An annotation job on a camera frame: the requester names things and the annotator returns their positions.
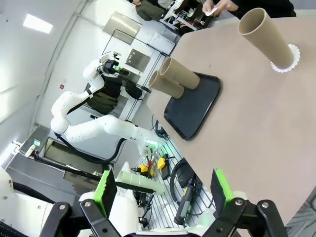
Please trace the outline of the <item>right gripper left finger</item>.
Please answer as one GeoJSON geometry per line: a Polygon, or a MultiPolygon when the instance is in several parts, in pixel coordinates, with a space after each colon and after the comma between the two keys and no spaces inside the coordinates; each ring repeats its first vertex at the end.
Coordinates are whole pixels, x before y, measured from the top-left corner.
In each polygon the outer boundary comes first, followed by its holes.
{"type": "Polygon", "coordinates": [[[105,171],[93,198],[80,201],[74,206],[57,202],[50,212],[52,237],[77,237],[81,230],[91,230],[95,237],[119,237],[120,234],[109,220],[117,193],[114,174],[105,171]]]}

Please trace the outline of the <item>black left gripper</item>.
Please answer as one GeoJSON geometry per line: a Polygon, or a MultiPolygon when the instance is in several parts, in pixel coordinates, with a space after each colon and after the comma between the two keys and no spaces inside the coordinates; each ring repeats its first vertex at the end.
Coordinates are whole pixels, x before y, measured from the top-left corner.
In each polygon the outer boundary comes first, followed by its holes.
{"type": "Polygon", "coordinates": [[[114,74],[115,72],[120,72],[121,67],[118,66],[118,62],[115,60],[107,60],[103,63],[103,73],[114,74]]]}

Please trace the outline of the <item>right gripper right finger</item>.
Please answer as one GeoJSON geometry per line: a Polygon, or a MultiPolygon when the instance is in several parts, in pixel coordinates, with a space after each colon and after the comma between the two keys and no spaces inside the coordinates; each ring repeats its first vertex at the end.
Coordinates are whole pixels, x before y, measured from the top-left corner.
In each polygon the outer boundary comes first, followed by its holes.
{"type": "Polygon", "coordinates": [[[213,170],[210,190],[217,217],[204,233],[206,237],[233,237],[238,229],[247,230],[251,237],[288,236],[276,204],[268,199],[253,204],[235,197],[223,170],[213,170]]]}

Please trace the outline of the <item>person's right hand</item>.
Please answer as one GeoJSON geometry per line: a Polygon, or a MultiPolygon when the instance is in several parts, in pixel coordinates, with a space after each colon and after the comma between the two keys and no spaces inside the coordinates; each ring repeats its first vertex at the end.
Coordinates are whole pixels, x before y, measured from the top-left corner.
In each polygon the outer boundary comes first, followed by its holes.
{"type": "Polygon", "coordinates": [[[210,13],[214,7],[215,7],[215,3],[213,2],[213,0],[206,0],[206,1],[203,3],[202,11],[203,11],[205,14],[207,14],[207,13],[210,13]]]}

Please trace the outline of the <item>person's left hand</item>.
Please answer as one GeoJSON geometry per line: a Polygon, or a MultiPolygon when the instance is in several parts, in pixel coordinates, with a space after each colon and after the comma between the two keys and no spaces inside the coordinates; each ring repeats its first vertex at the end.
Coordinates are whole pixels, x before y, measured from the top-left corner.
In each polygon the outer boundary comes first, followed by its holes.
{"type": "Polygon", "coordinates": [[[220,0],[217,3],[217,10],[218,11],[223,11],[223,10],[227,10],[227,11],[236,11],[238,10],[238,6],[231,0],[220,0]]]}

